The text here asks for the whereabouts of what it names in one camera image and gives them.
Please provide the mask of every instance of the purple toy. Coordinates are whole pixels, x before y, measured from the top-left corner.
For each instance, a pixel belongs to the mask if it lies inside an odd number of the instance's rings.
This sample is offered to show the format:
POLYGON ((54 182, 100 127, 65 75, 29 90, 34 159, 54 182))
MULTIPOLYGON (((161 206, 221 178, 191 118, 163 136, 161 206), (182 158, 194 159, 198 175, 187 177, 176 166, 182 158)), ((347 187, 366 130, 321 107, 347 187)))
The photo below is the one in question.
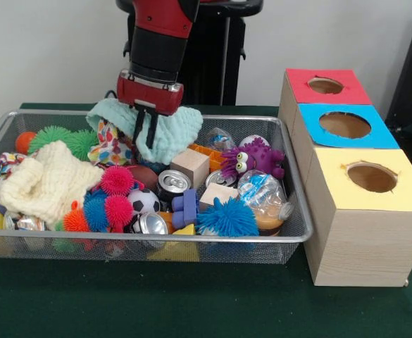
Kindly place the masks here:
POLYGON ((189 189, 182 196, 175 197, 171 202, 173 208, 173 227, 183 229, 188 224, 197 224, 199 202, 196 189, 189 189))
POLYGON ((284 169, 280 164, 284 160, 284 153, 266 146, 260 137, 255 138, 252 143, 225 151, 221 156, 226 158, 221 163, 224 178, 233 175, 241 177, 246 171, 253 169, 270 174, 279 180, 284 177, 284 169))

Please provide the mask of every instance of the googly eye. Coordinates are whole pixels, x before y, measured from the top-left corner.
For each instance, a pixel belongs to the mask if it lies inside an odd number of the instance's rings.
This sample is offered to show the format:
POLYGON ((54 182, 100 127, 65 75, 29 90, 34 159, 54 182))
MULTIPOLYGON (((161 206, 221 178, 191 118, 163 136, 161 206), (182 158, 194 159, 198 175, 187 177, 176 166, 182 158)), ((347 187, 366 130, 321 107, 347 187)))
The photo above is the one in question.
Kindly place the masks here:
POLYGON ((247 167, 246 163, 243 163, 243 162, 239 162, 239 163, 237 163, 236 166, 235 166, 235 170, 236 170, 239 174, 244 173, 244 172, 246 171, 246 169, 248 169, 248 167, 247 167))
POLYGON ((237 154, 237 162, 247 162, 248 161, 248 154, 241 152, 237 154))

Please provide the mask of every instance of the green table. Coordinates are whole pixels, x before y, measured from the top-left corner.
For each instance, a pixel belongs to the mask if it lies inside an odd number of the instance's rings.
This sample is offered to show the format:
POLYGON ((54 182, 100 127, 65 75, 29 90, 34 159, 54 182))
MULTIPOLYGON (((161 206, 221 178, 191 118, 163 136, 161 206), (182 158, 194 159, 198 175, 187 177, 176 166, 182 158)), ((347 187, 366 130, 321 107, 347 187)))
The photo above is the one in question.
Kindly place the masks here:
MULTIPOLYGON (((23 108, 80 109, 34 105, 23 108)), ((202 107, 275 115, 275 107, 202 107)), ((0 259, 0 337, 412 337, 407 288, 314 287, 287 265, 0 259)))

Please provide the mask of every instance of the can lid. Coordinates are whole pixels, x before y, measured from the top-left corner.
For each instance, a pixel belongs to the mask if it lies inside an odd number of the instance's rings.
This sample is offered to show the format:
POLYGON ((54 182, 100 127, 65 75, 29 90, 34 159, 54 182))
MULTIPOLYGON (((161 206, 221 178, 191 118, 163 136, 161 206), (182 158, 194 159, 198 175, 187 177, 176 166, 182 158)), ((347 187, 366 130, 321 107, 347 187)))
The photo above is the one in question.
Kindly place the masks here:
POLYGON ((168 234, 165 220, 157 213, 141 214, 139 227, 142 234, 168 234))
POLYGON ((208 187, 210 183, 216 183, 216 184, 225 185, 229 187, 233 185, 236 181, 237 181, 237 176, 231 176, 228 178, 224 178, 221 175, 221 170, 216 170, 207 177, 206 187, 208 187))
POLYGON ((177 170, 163 171, 158 176, 158 183, 162 189, 174 194, 181 194, 192 186, 190 179, 177 170))

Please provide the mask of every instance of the circular hole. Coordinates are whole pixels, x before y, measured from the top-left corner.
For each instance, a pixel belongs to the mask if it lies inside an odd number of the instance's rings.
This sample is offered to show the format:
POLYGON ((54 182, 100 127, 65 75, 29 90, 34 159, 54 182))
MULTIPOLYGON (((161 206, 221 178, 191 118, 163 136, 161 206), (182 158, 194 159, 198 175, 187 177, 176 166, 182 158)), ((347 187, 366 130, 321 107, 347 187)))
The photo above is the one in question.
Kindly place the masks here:
POLYGON ((397 185, 397 175, 379 164, 358 163, 347 172, 354 183, 369 192, 390 192, 397 185))
POLYGON ((320 94, 340 94, 344 90, 344 85, 336 80, 326 77, 315 77, 308 82, 313 91, 320 94))
POLYGON ((331 134, 349 139, 360 139, 372 130, 370 124, 363 118, 341 111, 323 115, 320 118, 320 125, 331 134))

